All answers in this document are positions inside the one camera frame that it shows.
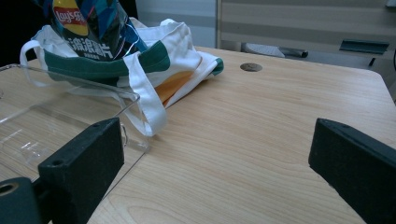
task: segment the bag strap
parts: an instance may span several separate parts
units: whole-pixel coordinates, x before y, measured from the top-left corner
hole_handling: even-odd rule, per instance
[[[29,66],[29,63],[27,61],[27,57],[26,57],[26,53],[27,51],[29,51],[30,49],[33,49],[35,51],[35,56],[37,57],[37,59],[39,59],[40,63],[41,63],[41,67],[47,68],[46,64],[43,64],[42,62],[44,62],[44,51],[43,49],[40,47],[40,42],[36,41],[36,40],[30,40],[28,42],[26,42],[22,48],[21,48],[21,54],[20,54],[20,64],[22,66]],[[26,78],[33,84],[35,84],[37,87],[46,87],[48,86],[48,84],[45,84],[43,82],[40,81],[36,81],[30,78],[29,75],[29,71],[26,68],[22,68]]]
[[[167,116],[160,97],[140,65],[139,54],[140,52],[136,52],[123,60],[129,70],[129,84],[140,95],[139,105],[147,120],[146,134],[153,136],[166,125]]]

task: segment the light wood tabletop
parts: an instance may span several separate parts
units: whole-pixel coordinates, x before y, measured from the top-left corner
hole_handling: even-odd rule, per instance
[[[396,107],[381,76],[198,50],[222,58],[224,71],[167,109],[166,128],[90,223],[364,223],[308,155],[317,118],[396,148]]]

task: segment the white tote bag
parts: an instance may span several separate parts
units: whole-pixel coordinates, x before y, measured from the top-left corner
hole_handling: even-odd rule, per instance
[[[134,18],[131,20],[148,45],[144,52],[113,62],[78,57],[73,49],[85,49],[87,52],[100,49],[92,49],[89,43],[78,39],[66,42],[46,25],[22,47],[21,65],[28,65],[26,52],[33,49],[44,70],[119,88],[132,88],[140,95],[139,106],[146,117],[144,126],[136,128],[147,136],[153,136],[166,125],[165,108],[204,79],[221,73],[223,61],[197,51],[192,44],[190,28],[184,22],[166,20],[160,26],[147,27]]]

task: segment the clear plastic container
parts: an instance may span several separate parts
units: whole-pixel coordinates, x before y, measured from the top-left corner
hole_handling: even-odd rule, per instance
[[[119,117],[125,163],[111,189],[149,149],[139,95],[12,64],[0,68],[0,181],[38,178],[37,165],[97,121]]]

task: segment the chip bag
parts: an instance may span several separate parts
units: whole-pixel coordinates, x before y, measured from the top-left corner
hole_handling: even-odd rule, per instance
[[[79,56],[109,62],[147,49],[117,0],[34,0]]]

